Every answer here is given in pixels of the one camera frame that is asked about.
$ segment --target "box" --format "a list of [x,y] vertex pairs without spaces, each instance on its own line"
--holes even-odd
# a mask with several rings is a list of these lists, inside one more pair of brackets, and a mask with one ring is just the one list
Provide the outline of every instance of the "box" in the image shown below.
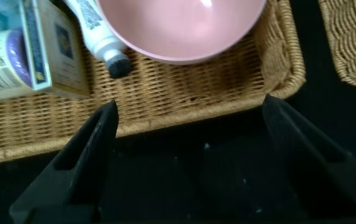
[[20,8],[33,90],[89,96],[75,24],[48,0],[23,0]]

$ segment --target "woven basket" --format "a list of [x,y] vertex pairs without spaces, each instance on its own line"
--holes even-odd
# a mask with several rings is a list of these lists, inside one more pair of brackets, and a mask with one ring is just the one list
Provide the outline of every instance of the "woven basket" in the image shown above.
[[0,102],[0,162],[61,149],[88,117],[115,99],[118,136],[213,118],[287,98],[305,82],[289,0],[270,0],[258,25],[215,59],[174,66],[129,51],[135,71],[112,80],[86,51],[91,98],[39,94]]
[[356,85],[356,0],[319,0],[335,68]]

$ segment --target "pink bowl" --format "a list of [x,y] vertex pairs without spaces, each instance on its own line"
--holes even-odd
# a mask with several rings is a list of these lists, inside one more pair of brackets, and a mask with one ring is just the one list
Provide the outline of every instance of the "pink bowl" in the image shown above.
[[97,0],[115,34],[132,49],[176,65],[207,60],[253,27],[266,0]]

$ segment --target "black cap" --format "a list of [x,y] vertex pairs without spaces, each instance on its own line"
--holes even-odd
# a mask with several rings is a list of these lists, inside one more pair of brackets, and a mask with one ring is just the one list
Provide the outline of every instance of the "black cap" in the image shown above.
[[126,77],[133,68],[128,59],[120,59],[109,65],[108,70],[111,78],[123,78]]

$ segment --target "white bottle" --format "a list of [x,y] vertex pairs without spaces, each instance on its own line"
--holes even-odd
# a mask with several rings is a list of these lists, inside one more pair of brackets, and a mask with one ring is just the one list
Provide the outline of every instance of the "white bottle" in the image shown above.
[[94,0],[63,0],[80,21],[85,46],[98,59],[106,62],[110,76],[121,78],[132,68],[122,53],[127,46],[108,28]]

